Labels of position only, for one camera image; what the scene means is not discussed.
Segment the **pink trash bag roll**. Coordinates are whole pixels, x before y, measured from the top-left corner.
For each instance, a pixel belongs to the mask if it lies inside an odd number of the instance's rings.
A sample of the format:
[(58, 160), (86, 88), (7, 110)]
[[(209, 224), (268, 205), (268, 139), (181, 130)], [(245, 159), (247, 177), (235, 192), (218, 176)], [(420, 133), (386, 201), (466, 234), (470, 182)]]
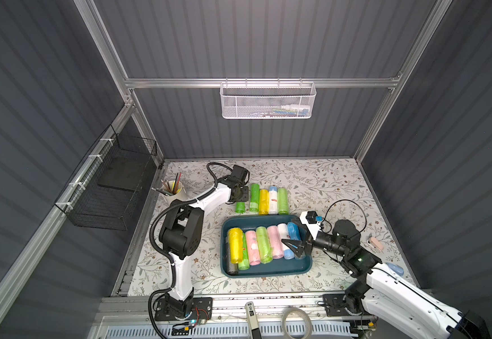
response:
[(272, 248), (273, 259), (280, 259), (284, 257), (284, 250), (282, 247), (281, 237), (277, 226), (272, 225), (267, 228), (269, 241)]
[(261, 263), (260, 251), (257, 242), (257, 233), (254, 230), (249, 230), (245, 233), (247, 242), (247, 253), (251, 266), (256, 266)]

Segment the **bright green trash bag roll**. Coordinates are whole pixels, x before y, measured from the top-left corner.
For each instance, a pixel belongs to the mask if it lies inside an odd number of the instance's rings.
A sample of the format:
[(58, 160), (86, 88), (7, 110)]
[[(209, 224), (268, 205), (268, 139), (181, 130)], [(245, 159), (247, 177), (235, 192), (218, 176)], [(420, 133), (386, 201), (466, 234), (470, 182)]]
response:
[(245, 202), (237, 202), (236, 203), (236, 213), (243, 214), (246, 212)]

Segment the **pale green trash bag roll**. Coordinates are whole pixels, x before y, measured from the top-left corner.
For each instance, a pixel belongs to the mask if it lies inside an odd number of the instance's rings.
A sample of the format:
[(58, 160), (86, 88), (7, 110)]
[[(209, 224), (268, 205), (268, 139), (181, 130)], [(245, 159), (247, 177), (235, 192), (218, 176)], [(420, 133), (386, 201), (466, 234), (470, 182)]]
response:
[(272, 247), (266, 227), (256, 228), (257, 244), (262, 264), (268, 264), (273, 260)]

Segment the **grey trash bag roll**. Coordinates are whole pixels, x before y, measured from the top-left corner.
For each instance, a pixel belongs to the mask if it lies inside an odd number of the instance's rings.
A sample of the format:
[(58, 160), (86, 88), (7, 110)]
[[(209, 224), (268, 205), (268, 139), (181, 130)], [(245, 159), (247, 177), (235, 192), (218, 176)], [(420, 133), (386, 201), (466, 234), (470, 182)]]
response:
[(226, 272), (229, 275), (238, 274), (238, 265), (234, 264), (231, 260), (230, 242), (228, 237), (226, 237)]

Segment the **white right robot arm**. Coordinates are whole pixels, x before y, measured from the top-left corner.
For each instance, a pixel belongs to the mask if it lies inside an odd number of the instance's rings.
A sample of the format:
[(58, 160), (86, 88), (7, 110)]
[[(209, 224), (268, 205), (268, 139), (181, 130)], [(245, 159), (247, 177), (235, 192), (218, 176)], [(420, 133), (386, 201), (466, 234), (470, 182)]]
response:
[(297, 257), (314, 248), (337, 255), (339, 265), (354, 282), (344, 291), (342, 305), (351, 314), (365, 313), (390, 323), (410, 338), (490, 338), (485, 320), (435, 299), (397, 273), (361, 245), (361, 233), (349, 220), (339, 220), (332, 234), (324, 233), (321, 217), (305, 211), (292, 222), (304, 234), (282, 242)]

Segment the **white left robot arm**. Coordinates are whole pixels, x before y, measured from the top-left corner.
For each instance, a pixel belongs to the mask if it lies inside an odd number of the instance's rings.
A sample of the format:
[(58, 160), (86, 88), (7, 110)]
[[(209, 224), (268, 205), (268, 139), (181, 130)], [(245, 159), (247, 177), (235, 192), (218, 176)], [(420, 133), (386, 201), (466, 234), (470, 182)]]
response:
[(202, 239), (204, 217), (224, 204), (244, 202), (249, 198), (250, 172), (240, 165), (231, 167), (209, 162), (206, 169), (213, 184), (193, 199), (174, 200), (151, 223), (148, 239), (151, 246), (171, 267), (171, 285), (150, 295), (148, 310), (153, 311), (155, 296), (163, 299), (162, 310), (185, 319), (193, 308), (194, 288), (191, 256)]

